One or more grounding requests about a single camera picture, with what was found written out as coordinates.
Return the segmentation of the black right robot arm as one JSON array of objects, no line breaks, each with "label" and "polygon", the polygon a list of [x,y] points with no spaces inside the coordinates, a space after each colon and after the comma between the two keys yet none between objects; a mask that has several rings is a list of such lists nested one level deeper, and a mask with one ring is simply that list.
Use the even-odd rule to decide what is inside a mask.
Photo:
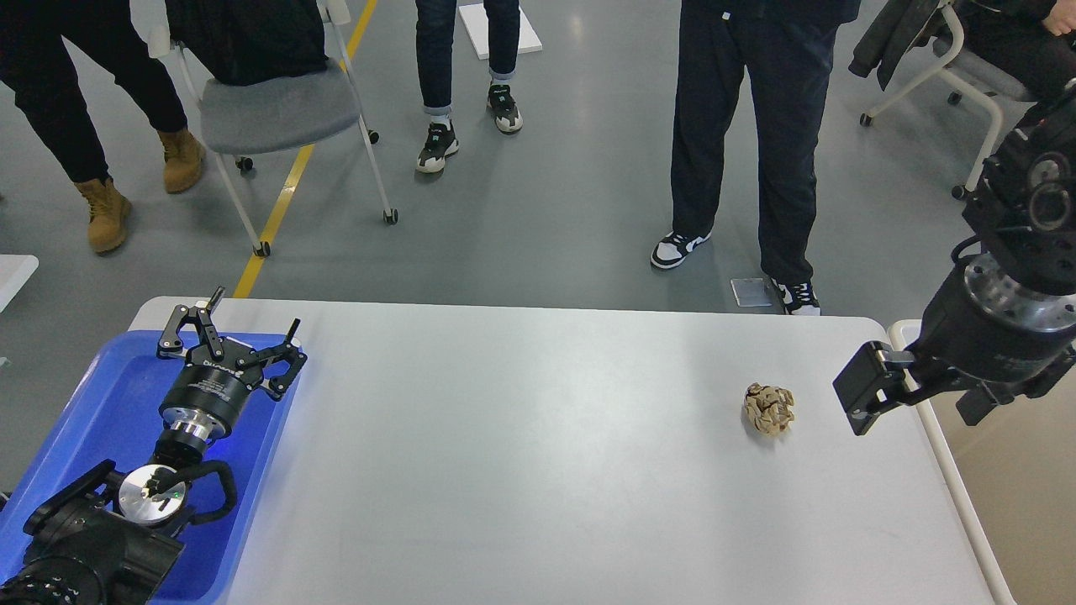
[{"label": "black right robot arm", "polygon": [[861,344],[833,384],[856,435],[876,418],[938,393],[962,393],[974,426],[1018,396],[1046,395],[1073,367],[1073,92],[1045,118],[1015,128],[983,161],[963,210],[981,244],[953,268],[903,350]]}]

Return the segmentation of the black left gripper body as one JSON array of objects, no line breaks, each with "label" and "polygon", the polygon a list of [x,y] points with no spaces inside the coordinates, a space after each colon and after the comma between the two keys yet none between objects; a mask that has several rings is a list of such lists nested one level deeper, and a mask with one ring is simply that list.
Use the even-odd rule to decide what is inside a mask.
[{"label": "black left gripper body", "polygon": [[280,402],[292,386],[292,341],[256,347],[243,339],[206,339],[176,352],[182,367],[159,406],[166,430],[196,439],[227,438],[245,413],[247,402]]}]

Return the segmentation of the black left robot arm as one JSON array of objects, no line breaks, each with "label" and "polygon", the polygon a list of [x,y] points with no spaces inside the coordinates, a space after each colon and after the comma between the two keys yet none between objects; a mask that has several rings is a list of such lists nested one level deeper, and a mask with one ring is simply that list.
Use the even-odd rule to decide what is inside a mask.
[{"label": "black left robot arm", "polygon": [[176,305],[93,358],[3,509],[4,604],[211,604],[231,581],[306,364]]}]

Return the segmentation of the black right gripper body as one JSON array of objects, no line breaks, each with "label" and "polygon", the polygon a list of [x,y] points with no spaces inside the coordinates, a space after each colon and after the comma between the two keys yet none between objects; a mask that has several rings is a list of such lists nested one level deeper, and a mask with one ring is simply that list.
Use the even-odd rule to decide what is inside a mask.
[{"label": "black right gripper body", "polygon": [[962,257],[922,316],[908,349],[915,379],[931,393],[964,391],[968,426],[1017,396],[1049,393],[1073,368],[1073,295],[1023,287],[991,254]]}]

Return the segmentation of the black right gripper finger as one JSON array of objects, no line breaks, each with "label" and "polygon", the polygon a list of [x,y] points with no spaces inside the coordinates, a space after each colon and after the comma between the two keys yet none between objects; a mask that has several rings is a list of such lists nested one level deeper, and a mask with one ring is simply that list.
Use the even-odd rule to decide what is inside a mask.
[{"label": "black right gripper finger", "polygon": [[910,397],[906,372],[914,363],[912,353],[881,341],[856,349],[831,383],[854,435],[865,435],[878,417],[905,405]]}]

